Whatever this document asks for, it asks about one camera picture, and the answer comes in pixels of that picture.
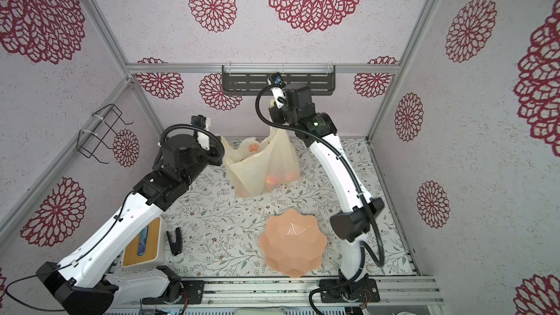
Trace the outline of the pink scalloped bowl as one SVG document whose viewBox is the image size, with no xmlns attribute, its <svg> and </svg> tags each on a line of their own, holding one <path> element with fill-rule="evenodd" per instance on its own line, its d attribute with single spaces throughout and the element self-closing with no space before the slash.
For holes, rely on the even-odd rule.
<svg viewBox="0 0 560 315">
<path fill-rule="evenodd" d="M 269 268 L 297 279 L 322 266 L 328 238 L 315 216 L 289 209 L 268 218 L 259 245 Z"/>
</svg>

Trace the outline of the white wooden-top box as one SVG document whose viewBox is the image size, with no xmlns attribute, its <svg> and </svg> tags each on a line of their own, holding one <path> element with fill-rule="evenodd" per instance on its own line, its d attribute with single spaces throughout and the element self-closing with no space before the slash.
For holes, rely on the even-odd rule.
<svg viewBox="0 0 560 315">
<path fill-rule="evenodd" d="M 124 249 L 122 267 L 129 271 L 144 271 L 165 261 L 167 223 L 161 217 L 146 225 Z"/>
</svg>

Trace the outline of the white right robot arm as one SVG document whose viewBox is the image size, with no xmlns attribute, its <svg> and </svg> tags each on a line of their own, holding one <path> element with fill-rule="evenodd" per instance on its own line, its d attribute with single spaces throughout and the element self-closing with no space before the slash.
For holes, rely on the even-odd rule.
<svg viewBox="0 0 560 315">
<path fill-rule="evenodd" d="M 385 264 L 376 222 L 385 204 L 363 185 L 344 152 L 334 122 L 328 114 L 316 111 L 311 93 L 303 85 L 269 85 L 258 94 L 255 110 L 266 124 L 294 132 L 328 175 L 340 204 L 330 224 L 343 242 L 341 279 L 344 285 L 353 284 L 365 277 L 366 255 L 378 267 Z"/>
</svg>

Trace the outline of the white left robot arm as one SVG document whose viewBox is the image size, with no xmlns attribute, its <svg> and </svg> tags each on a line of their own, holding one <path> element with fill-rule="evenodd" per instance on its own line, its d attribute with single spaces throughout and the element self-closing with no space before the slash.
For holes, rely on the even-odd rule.
<svg viewBox="0 0 560 315">
<path fill-rule="evenodd" d="M 157 298 L 182 300 L 182 279 L 168 266 L 117 279 L 107 270 L 152 221 L 184 195 L 207 166 L 220 166 L 220 137 L 194 125 L 167 128 L 153 170 L 125 197 L 122 206 L 81 247 L 59 263 L 46 262 L 36 277 L 68 314 L 104 314 L 112 306 Z"/>
</svg>

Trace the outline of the black clip tool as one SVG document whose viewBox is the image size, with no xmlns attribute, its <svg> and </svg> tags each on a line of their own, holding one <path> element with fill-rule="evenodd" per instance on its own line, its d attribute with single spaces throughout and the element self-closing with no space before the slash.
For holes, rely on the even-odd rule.
<svg viewBox="0 0 560 315">
<path fill-rule="evenodd" d="M 183 251 L 182 229 L 180 227 L 176 227 L 174 231 L 167 231 L 166 237 L 170 247 L 171 254 L 174 257 L 182 254 Z"/>
</svg>

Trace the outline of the cream plastic bag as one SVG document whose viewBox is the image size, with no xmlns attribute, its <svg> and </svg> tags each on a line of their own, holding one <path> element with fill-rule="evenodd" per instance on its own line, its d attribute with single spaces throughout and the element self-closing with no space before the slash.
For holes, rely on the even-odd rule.
<svg viewBox="0 0 560 315">
<path fill-rule="evenodd" d="M 247 138 L 236 148 L 224 138 L 221 143 L 226 175 L 239 198 L 262 195 L 300 179 L 299 161 L 285 130 L 271 128 L 264 140 Z"/>
</svg>

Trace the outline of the grey wall shelf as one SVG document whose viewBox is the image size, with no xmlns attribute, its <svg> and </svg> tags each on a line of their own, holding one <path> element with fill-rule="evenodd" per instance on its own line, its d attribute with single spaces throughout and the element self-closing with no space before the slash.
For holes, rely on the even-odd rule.
<svg viewBox="0 0 560 315">
<path fill-rule="evenodd" d="M 267 85 L 306 86 L 312 96 L 331 96 L 335 90 L 335 67 L 317 71 L 236 71 L 222 66 L 222 89 L 226 96 L 256 96 Z"/>
</svg>

